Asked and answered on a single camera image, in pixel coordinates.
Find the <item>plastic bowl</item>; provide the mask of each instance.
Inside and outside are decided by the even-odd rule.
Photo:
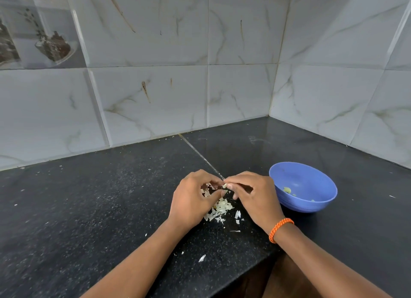
[[[280,203],[297,212],[317,212],[336,196],[337,187],[329,176],[311,166],[285,161],[270,168]],[[283,191],[291,189],[291,194]]]

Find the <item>countertop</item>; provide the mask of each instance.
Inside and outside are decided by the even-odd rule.
[[[266,175],[297,161],[330,176],[339,194],[321,212],[286,215],[390,295],[408,297],[410,170],[269,117],[183,136],[195,150],[175,135],[0,172],[0,296],[79,297],[167,218],[190,171]],[[279,254],[230,201],[224,225],[202,221],[178,244],[148,297],[211,297]]]

